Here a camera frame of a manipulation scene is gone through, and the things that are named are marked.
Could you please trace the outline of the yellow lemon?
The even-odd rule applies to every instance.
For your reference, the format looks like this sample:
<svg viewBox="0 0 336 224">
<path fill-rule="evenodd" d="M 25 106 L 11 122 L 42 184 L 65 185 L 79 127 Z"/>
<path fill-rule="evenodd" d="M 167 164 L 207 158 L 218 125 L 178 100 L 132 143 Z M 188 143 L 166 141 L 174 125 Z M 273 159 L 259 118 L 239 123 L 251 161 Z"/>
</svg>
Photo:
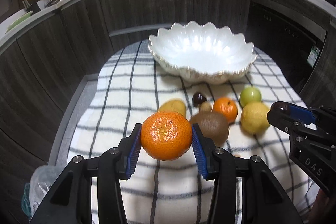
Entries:
<svg viewBox="0 0 336 224">
<path fill-rule="evenodd" d="M 251 102 L 244 106 L 240 123 L 242 129 L 249 134 L 263 134 L 270 126 L 267 114 L 270 108 L 262 102 Z"/>
</svg>

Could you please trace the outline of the large orange mandarin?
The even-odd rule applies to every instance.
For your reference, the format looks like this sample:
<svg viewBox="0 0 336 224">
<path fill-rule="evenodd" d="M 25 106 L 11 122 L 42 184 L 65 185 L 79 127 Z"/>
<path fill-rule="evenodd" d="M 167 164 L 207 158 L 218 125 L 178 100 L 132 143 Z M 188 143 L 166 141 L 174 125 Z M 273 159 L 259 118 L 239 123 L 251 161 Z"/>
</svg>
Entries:
<svg viewBox="0 0 336 224">
<path fill-rule="evenodd" d="M 189 150 L 192 135 L 192 126 L 182 114 L 159 111 L 143 122 L 141 145 L 152 158 L 171 161 Z"/>
</svg>

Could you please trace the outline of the white scalloped ceramic bowl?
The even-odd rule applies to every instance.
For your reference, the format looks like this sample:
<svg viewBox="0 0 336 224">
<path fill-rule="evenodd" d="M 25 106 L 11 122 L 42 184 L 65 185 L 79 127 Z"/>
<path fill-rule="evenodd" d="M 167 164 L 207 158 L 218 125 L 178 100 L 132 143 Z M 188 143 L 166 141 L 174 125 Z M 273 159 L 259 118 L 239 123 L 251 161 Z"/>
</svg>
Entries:
<svg viewBox="0 0 336 224">
<path fill-rule="evenodd" d="M 189 83 L 220 85 L 242 78 L 256 60 L 254 44 L 227 26 L 190 21 L 159 28 L 149 36 L 149 52 L 160 67 Z"/>
</svg>

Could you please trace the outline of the brown kiwi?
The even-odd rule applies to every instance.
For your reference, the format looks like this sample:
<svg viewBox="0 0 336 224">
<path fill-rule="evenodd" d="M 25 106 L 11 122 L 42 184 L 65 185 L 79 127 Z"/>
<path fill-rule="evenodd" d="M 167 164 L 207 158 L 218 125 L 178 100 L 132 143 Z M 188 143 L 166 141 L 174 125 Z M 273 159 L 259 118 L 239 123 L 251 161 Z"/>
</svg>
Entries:
<svg viewBox="0 0 336 224">
<path fill-rule="evenodd" d="M 203 136 L 212 139 L 217 147 L 223 146 L 228 139 L 228 121 L 221 113 L 200 111 L 190 118 L 190 123 L 198 124 Z"/>
</svg>

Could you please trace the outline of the yellow mango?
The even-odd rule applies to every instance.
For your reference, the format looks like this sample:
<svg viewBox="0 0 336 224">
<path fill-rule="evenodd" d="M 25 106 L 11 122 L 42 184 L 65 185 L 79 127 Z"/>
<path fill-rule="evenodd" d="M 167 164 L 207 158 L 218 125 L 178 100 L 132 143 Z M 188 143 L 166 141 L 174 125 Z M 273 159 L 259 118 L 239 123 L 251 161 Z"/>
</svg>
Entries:
<svg viewBox="0 0 336 224">
<path fill-rule="evenodd" d="M 186 118 L 186 104 L 180 99 L 172 99 L 161 105 L 158 111 L 173 111 L 183 115 Z"/>
</svg>

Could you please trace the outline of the tan longan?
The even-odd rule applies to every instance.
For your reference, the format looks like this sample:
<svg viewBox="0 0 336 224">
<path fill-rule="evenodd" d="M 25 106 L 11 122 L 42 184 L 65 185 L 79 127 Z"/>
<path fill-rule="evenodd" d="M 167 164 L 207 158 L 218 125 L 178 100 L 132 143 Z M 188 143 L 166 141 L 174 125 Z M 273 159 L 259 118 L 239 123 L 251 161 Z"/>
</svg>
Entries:
<svg viewBox="0 0 336 224">
<path fill-rule="evenodd" d="M 212 105 L 209 102 L 203 102 L 199 106 L 199 111 L 212 112 Z"/>
</svg>

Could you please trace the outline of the dark wood kitchen cabinets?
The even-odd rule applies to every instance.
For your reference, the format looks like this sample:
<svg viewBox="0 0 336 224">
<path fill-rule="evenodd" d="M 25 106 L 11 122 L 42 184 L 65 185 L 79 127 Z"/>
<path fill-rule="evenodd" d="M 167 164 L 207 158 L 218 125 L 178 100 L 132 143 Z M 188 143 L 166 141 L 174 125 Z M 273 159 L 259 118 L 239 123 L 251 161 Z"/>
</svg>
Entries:
<svg viewBox="0 0 336 224">
<path fill-rule="evenodd" d="M 81 80 L 149 31 L 195 21 L 247 29 L 251 2 L 302 24 L 322 40 L 303 87 L 309 105 L 335 105 L 335 7 L 324 0 L 62 0 L 1 38 L 1 163 L 46 164 Z"/>
</svg>

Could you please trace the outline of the small orange mandarin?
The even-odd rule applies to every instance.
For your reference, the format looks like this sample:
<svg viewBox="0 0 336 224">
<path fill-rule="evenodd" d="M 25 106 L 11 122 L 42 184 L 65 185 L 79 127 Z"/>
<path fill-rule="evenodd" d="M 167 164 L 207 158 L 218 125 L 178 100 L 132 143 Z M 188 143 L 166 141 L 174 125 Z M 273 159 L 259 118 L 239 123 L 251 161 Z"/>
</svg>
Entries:
<svg viewBox="0 0 336 224">
<path fill-rule="evenodd" d="M 234 123 L 238 115 L 238 107 L 236 106 L 236 103 L 228 97 L 216 99 L 213 104 L 213 111 L 223 114 L 229 124 Z"/>
</svg>

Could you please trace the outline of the green apple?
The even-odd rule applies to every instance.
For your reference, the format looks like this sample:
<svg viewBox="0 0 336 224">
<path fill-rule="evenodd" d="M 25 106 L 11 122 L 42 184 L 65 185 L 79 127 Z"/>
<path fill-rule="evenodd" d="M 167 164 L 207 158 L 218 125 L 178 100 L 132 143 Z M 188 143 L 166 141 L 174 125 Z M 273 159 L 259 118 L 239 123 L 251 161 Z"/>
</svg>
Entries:
<svg viewBox="0 0 336 224">
<path fill-rule="evenodd" d="M 261 102 L 262 95 L 258 88 L 254 86 L 248 86 L 240 93 L 239 101 L 241 107 L 245 107 L 251 102 Z"/>
</svg>

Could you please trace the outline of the black dishwasher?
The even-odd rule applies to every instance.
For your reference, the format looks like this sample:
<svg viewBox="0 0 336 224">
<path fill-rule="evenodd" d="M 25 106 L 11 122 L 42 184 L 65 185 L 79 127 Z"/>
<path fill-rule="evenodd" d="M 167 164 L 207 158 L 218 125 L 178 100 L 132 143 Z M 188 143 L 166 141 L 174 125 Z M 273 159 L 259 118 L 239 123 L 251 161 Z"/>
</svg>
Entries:
<svg viewBox="0 0 336 224">
<path fill-rule="evenodd" d="M 250 4 L 245 38 L 273 59 L 296 93 L 308 82 L 322 50 L 310 31 L 256 2 Z"/>
</svg>

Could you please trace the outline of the white plaid cloth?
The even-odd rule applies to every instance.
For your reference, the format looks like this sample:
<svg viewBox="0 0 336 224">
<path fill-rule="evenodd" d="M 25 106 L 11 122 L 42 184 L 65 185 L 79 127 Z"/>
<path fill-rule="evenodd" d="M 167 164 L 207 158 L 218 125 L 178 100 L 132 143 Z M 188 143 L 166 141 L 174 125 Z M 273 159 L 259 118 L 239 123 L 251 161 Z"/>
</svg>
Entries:
<svg viewBox="0 0 336 224">
<path fill-rule="evenodd" d="M 190 119 L 199 112 L 193 95 L 200 93 L 210 110 L 214 101 L 237 103 L 248 86 L 261 92 L 265 105 L 287 101 L 303 106 L 280 68 L 270 56 L 257 51 L 248 74 L 222 85 L 192 84 L 166 73 L 147 49 L 148 42 L 134 43 L 115 53 L 98 74 L 92 102 L 78 121 L 68 158 L 100 156 L 116 147 L 157 111 L 179 112 Z M 220 137 L 224 149 L 235 156 L 259 155 L 277 177 L 303 220 L 311 211 L 318 186 L 289 158 L 290 142 L 286 133 L 269 127 L 257 136 L 240 127 L 241 107 L 230 114 L 235 122 L 228 137 Z M 129 223 L 205 223 L 214 183 L 198 173 L 192 150 L 173 161 L 157 161 L 141 151 L 134 174 L 121 181 L 122 200 Z"/>
</svg>

